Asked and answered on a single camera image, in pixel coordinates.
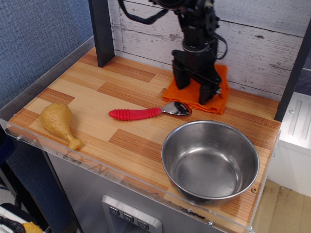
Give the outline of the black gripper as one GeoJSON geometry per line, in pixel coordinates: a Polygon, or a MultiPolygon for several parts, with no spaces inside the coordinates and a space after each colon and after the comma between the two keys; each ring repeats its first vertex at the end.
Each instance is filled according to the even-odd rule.
{"type": "Polygon", "coordinates": [[[179,90],[187,87],[193,79],[200,86],[199,103],[207,101],[221,92],[222,79],[215,69],[217,46],[211,46],[202,52],[173,50],[173,74],[179,90]]]}

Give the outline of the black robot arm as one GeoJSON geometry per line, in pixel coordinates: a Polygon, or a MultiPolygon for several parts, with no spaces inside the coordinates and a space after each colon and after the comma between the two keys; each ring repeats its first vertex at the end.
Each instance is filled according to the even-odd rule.
{"type": "Polygon", "coordinates": [[[215,15],[212,0],[155,0],[153,2],[178,16],[184,34],[183,50],[173,50],[173,73],[178,89],[184,89],[191,80],[200,85],[199,103],[217,95],[222,79],[215,69],[218,60],[216,34],[219,18],[215,15]]]}

